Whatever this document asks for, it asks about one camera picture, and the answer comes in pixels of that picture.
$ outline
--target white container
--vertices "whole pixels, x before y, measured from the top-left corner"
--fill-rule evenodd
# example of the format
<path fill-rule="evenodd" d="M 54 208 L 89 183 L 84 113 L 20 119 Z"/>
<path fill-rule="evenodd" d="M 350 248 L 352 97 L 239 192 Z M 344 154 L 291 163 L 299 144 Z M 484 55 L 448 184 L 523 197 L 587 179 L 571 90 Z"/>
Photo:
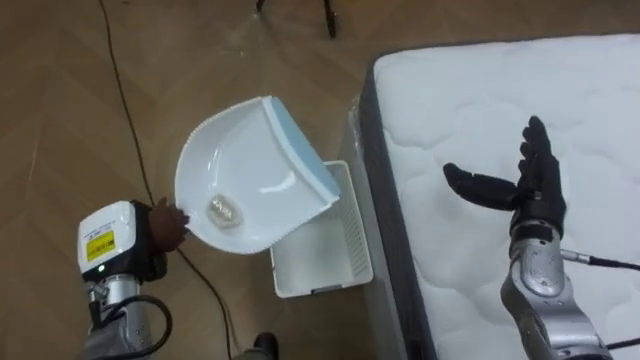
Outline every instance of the white container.
<path fill-rule="evenodd" d="M 349 167 L 344 161 L 325 165 L 339 184 L 342 197 L 271 247 L 275 290 L 281 298 L 347 288 L 373 279 Z"/>

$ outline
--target quilted mattress surface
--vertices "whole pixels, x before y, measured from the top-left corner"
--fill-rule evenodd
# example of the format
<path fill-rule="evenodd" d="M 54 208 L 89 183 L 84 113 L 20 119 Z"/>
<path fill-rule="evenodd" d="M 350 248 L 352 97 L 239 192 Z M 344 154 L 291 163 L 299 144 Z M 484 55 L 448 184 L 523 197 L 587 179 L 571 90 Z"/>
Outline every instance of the quilted mattress surface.
<path fill-rule="evenodd" d="M 560 161 L 562 247 L 640 263 L 640 36 L 410 50 L 378 59 L 374 76 L 439 360 L 526 358 L 499 295 L 511 214 L 458 198 L 442 166 L 517 180 L 531 115 Z M 640 273 L 566 270 L 605 342 L 640 337 Z M 638 359 L 640 348 L 613 355 Z"/>

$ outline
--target electrical cord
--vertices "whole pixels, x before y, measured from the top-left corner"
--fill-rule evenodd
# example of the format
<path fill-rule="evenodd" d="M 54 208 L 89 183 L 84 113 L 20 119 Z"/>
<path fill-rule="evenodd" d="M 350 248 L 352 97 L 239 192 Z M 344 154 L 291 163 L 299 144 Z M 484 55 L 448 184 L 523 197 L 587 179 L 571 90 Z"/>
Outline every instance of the electrical cord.
<path fill-rule="evenodd" d="M 169 340 L 169 336 L 171 336 L 171 332 L 173 331 L 173 317 L 171 316 L 171 311 L 167 307 L 165 303 L 163 303 L 160 299 L 149 296 L 149 295 L 136 295 L 128 297 L 118 304 L 116 304 L 107 314 L 107 316 L 102 320 L 100 326 L 104 327 L 110 324 L 111 322 L 117 320 L 120 317 L 120 311 L 124 309 L 126 306 L 131 305 L 133 303 L 148 303 L 155 305 L 160 311 L 162 315 L 164 315 L 164 319 L 166 322 L 164 332 L 160 339 L 153 345 L 139 351 L 133 351 L 126 354 L 118 354 L 118 355 L 108 355 L 101 356 L 94 360 L 129 360 L 129 359 L 139 359 L 145 356 L 149 356 L 154 352 L 158 351 L 164 344 Z"/>
<path fill-rule="evenodd" d="M 618 350 L 618 349 L 624 349 L 624 348 L 628 348 L 628 347 L 632 347 L 632 346 L 638 346 L 638 345 L 640 345 L 640 338 L 633 339 L 633 340 L 625 340 L 625 341 L 620 341 L 620 342 L 617 342 L 617 343 L 608 344 L 607 345 L 607 349 L 609 349 L 609 350 Z"/>
<path fill-rule="evenodd" d="M 607 268 L 614 268 L 614 269 L 629 269 L 629 270 L 640 271 L 640 265 L 637 265 L 637 264 L 600 258 L 596 256 L 591 256 L 588 254 L 579 253 L 577 251 L 562 249 L 560 250 L 560 255 L 562 255 L 562 258 L 566 261 L 571 261 L 579 264 L 607 267 Z M 608 344 L 607 349 L 617 350 L 617 349 L 623 349 L 623 348 L 628 348 L 628 347 L 637 346 L 637 345 L 640 345 L 640 338 Z"/>
<path fill-rule="evenodd" d="M 118 85 L 118 92 L 120 94 L 120 100 L 122 102 L 122 107 L 124 109 L 126 118 L 127 118 L 127 123 L 129 124 L 129 129 L 131 130 L 131 136 L 133 137 L 133 142 L 135 144 L 135 148 L 136 148 L 136 155 L 138 157 L 138 164 L 139 164 L 139 168 L 140 168 L 140 173 L 142 175 L 142 181 L 144 182 L 144 187 L 145 190 L 147 192 L 147 196 L 149 197 L 149 201 L 151 202 L 151 205 L 155 205 L 155 201 L 153 199 L 153 193 L 151 192 L 151 187 L 149 186 L 149 180 L 147 178 L 147 172 L 145 169 L 145 165 L 144 165 L 144 159 L 142 157 L 142 150 L 140 148 L 140 142 L 138 140 L 138 133 L 136 132 L 136 128 L 133 124 L 133 119 L 131 116 L 131 112 L 129 111 L 129 105 L 127 103 L 127 99 L 125 97 L 124 94 L 124 89 L 122 86 L 122 80 L 120 79 L 120 71 L 118 69 L 118 63 L 116 61 L 116 57 L 114 54 L 114 50 L 113 50 L 113 42 L 111 39 L 111 26 L 110 26 L 110 22 L 109 22 L 109 16 L 107 13 L 107 9 L 104 5 L 104 0 L 98 0 L 98 2 L 100 3 L 100 8 L 102 10 L 102 15 L 104 17 L 104 22 L 105 22 L 105 27 L 106 27 L 106 32 L 107 32 L 107 45 L 109 47 L 109 56 L 111 58 L 111 64 L 113 65 L 113 73 L 115 75 L 116 78 L 116 83 Z M 220 293 L 216 290 L 216 288 L 213 286 L 213 284 L 211 284 L 211 282 L 209 281 L 209 279 L 207 279 L 206 276 L 204 276 L 204 274 L 195 266 L 195 264 L 187 257 L 187 255 L 181 250 L 181 249 L 177 249 L 178 254 L 180 255 L 180 257 L 185 261 L 185 263 L 191 268 L 191 270 L 193 270 L 193 272 L 200 278 L 200 280 L 202 280 L 202 282 L 205 284 L 205 286 L 211 291 L 211 293 L 213 293 L 213 295 L 215 296 L 216 300 L 218 301 L 219 305 L 220 305 L 220 309 L 222 310 L 222 318 L 224 320 L 224 330 L 225 330 L 225 342 L 226 342 L 226 352 L 227 352 L 227 357 L 229 358 L 229 360 L 231 360 L 232 356 L 231 356 L 231 335 L 230 335 L 230 315 L 228 314 L 228 310 L 224 305 L 224 301 L 222 300 L 222 296 L 220 295 Z M 160 341 L 158 341 L 158 344 L 160 344 L 160 346 L 158 346 L 157 349 L 159 349 L 162 345 L 164 345 L 164 342 L 162 342 L 160 344 Z M 110 358 L 109 360 L 115 360 L 115 359 L 125 359 L 125 358 Z"/>
<path fill-rule="evenodd" d="M 596 256 L 579 253 L 577 251 L 562 249 L 560 250 L 560 254 L 562 255 L 562 258 L 567 261 L 576 262 L 584 265 L 640 271 L 640 265 L 637 265 L 637 264 L 599 258 Z"/>

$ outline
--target wooden floor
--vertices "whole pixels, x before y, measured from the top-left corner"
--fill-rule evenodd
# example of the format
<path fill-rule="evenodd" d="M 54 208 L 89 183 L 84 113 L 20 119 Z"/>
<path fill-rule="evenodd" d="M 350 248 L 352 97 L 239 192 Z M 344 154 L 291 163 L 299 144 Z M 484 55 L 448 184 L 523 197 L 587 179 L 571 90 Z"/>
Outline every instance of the wooden floor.
<path fill-rule="evenodd" d="M 157 197 L 172 194 L 188 133 L 256 95 L 281 97 L 318 152 L 335 157 L 380 52 L 640 30 L 638 0 L 335 0 L 335 41 L 321 0 L 268 0 L 262 19 L 251 0 L 105 2 Z M 70 359 L 88 328 L 78 221 L 146 199 L 97 0 L 0 0 L 0 165 L 0 359 Z M 195 239 L 183 249 L 230 308 L 234 353 L 272 330 L 283 359 L 373 357 L 359 289 L 282 301 L 268 254 L 224 254 Z M 158 359 L 224 359 L 220 309 L 180 258 L 144 290 L 175 318 Z"/>

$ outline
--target mattress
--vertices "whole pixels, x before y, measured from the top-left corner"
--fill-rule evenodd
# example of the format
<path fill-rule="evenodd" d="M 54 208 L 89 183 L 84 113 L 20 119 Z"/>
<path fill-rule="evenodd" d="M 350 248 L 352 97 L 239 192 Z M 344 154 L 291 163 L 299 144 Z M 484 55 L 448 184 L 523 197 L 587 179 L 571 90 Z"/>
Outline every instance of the mattress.
<path fill-rule="evenodd" d="M 517 180 L 531 115 L 547 125 L 561 165 L 562 247 L 640 263 L 640 36 L 382 56 L 359 116 L 408 358 L 526 358 L 499 295 L 511 214 L 458 198 L 442 166 Z M 566 271 L 605 342 L 640 337 L 640 274 L 572 263 Z M 613 355 L 638 359 L 640 348 Z"/>

